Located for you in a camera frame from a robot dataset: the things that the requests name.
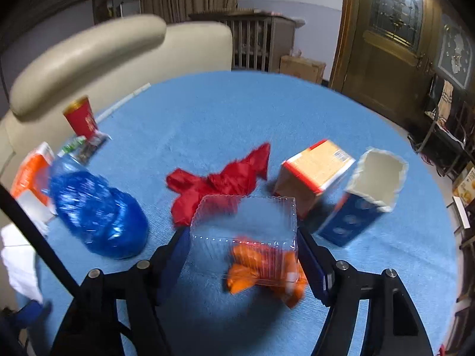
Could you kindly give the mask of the yellow printed carton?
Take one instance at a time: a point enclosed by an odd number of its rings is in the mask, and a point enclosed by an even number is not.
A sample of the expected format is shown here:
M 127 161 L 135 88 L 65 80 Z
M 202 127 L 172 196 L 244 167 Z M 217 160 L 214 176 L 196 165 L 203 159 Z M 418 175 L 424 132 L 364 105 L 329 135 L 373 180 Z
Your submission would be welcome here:
M 460 199 L 463 206 L 468 206 L 475 197 L 475 172 L 471 167 L 467 174 L 456 184 L 453 194 Z

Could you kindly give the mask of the red crumpled plastic bag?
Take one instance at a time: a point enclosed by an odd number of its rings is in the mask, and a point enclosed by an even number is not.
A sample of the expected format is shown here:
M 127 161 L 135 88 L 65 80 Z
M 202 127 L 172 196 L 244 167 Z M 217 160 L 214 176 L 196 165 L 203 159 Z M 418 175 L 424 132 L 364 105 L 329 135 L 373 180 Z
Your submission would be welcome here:
M 192 218 L 207 195 L 250 195 L 259 178 L 267 180 L 270 143 L 252 150 L 244 159 L 228 163 L 225 168 L 206 177 L 180 168 L 166 177 L 167 187 L 179 196 L 172 204 L 172 221 L 176 227 L 191 224 Z

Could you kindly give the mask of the green candy wrapper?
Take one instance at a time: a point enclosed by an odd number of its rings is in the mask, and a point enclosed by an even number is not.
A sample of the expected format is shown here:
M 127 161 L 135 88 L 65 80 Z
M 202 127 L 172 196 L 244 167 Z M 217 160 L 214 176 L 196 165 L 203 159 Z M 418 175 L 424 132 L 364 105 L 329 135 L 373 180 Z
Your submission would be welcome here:
M 65 143 L 61 149 L 59 150 L 57 156 L 62 157 L 65 154 L 71 153 L 76 151 L 79 147 L 84 145 L 87 142 L 87 138 L 84 136 L 76 136 L 70 139 L 67 143 Z

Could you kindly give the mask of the brown wooden glass door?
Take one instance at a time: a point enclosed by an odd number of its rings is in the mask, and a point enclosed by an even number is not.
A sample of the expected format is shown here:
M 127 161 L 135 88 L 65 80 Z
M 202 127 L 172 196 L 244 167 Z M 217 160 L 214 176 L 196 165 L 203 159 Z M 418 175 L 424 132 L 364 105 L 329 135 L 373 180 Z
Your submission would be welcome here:
M 474 32 L 454 0 L 343 0 L 329 86 L 404 129 L 442 76 L 474 98 Z

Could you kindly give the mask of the beige leather sofa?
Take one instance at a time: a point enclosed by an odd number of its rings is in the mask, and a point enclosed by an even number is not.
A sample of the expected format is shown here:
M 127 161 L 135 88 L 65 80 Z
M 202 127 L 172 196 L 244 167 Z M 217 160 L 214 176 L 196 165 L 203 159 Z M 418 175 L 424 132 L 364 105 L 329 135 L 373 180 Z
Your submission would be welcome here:
M 1 183 L 42 142 L 72 135 L 63 111 L 88 96 L 99 113 L 141 87 L 206 71 L 229 71 L 233 36 L 220 22 L 167 25 L 157 15 L 116 18 L 50 47 L 16 78 L 1 119 Z

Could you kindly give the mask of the metal frame chair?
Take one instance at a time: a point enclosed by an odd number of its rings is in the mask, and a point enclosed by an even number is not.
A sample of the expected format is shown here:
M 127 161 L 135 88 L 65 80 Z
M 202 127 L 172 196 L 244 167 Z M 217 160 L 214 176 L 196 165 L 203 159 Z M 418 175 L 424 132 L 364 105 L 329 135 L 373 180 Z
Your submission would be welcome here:
M 408 136 L 413 151 L 436 168 L 440 177 L 455 178 L 470 159 L 474 110 L 465 93 L 449 80 L 434 75 L 426 95 L 424 116 L 428 129 Z

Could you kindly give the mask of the blue tablecloth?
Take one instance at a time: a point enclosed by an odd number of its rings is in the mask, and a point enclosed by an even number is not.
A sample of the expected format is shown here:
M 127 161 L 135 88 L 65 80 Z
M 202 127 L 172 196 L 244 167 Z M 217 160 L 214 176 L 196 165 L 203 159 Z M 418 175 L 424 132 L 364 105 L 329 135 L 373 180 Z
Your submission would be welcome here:
M 182 76 L 148 88 L 105 118 L 110 141 L 90 170 L 138 200 L 150 224 L 143 258 L 172 238 L 175 193 L 166 176 L 180 168 L 205 176 L 271 145 L 268 195 L 282 161 L 323 139 L 354 158 L 370 147 L 408 164 L 395 209 L 332 254 L 363 272 L 394 268 L 423 321 L 432 349 L 449 331 L 457 295 L 457 254 L 443 195 L 427 166 L 378 115 L 327 88 L 282 75 L 227 71 Z M 327 309 L 311 292 L 295 308 L 263 288 L 237 295 L 183 269 L 157 310 L 175 355 L 309 355 Z

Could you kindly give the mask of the blue white torn carton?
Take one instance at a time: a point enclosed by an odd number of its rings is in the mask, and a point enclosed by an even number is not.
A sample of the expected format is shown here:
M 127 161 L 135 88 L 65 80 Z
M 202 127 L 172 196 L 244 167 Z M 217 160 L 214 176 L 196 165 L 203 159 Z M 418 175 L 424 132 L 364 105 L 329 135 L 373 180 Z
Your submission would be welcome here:
M 344 247 L 372 223 L 395 208 L 407 177 L 408 164 L 399 156 L 370 148 L 360 157 L 344 194 L 317 234 Z

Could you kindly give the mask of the clear plastic container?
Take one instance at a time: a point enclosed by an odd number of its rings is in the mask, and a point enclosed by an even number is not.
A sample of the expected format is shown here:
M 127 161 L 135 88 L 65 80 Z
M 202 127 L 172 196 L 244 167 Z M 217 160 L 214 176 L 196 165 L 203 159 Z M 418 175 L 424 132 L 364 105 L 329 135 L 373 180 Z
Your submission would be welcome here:
M 294 198 L 207 195 L 190 225 L 189 264 L 200 274 L 225 279 L 230 249 L 239 238 L 294 250 L 297 214 Z

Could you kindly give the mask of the orange snack wrapper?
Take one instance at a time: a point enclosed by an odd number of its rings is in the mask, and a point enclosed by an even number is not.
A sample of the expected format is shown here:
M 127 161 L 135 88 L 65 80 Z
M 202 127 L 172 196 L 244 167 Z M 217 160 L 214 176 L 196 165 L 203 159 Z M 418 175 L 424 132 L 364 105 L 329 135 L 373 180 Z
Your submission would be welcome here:
M 308 280 L 294 250 L 239 238 L 230 256 L 232 264 L 225 281 L 230 293 L 263 286 L 290 309 L 303 299 Z

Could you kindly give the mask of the red paper cup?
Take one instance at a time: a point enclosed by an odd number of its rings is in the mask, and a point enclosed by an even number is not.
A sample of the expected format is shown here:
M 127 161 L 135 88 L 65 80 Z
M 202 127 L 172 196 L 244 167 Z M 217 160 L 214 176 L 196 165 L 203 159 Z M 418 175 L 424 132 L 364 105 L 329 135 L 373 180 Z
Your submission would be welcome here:
M 63 111 L 63 115 L 77 136 L 90 139 L 98 131 L 88 96 L 73 101 Z

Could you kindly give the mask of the blue plastic bag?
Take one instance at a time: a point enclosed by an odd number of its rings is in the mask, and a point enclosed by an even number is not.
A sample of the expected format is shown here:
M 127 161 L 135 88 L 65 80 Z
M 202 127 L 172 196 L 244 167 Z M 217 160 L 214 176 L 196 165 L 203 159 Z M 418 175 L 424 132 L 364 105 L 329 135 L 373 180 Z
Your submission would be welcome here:
M 52 163 L 48 186 L 56 214 L 91 252 L 122 260 L 146 246 L 149 223 L 138 201 L 70 155 Z

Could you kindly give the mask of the dark snack packet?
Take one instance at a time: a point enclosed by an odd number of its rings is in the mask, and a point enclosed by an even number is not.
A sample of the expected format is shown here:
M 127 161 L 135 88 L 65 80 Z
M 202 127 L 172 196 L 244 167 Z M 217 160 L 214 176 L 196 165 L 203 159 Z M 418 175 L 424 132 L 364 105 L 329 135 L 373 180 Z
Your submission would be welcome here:
M 75 153 L 75 159 L 83 166 L 88 165 L 90 159 L 108 140 L 110 140 L 109 134 L 96 131 L 92 137 L 79 147 Z

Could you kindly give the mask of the orange white tissue pack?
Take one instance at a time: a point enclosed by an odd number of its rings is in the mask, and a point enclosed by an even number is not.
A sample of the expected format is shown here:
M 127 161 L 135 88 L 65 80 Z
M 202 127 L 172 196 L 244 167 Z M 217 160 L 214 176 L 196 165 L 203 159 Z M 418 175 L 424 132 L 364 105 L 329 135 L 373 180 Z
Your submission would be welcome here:
M 53 215 L 49 193 L 49 171 L 56 156 L 48 143 L 42 142 L 23 159 L 10 194 L 30 215 L 43 222 Z

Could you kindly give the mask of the orange white small box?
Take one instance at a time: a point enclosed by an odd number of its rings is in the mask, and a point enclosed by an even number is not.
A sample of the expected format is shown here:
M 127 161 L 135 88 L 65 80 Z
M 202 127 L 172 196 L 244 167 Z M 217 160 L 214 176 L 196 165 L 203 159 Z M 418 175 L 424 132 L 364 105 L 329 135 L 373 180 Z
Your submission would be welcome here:
M 342 180 L 355 159 L 328 139 L 302 150 L 280 166 L 274 193 L 294 198 L 296 214 L 303 220 Z

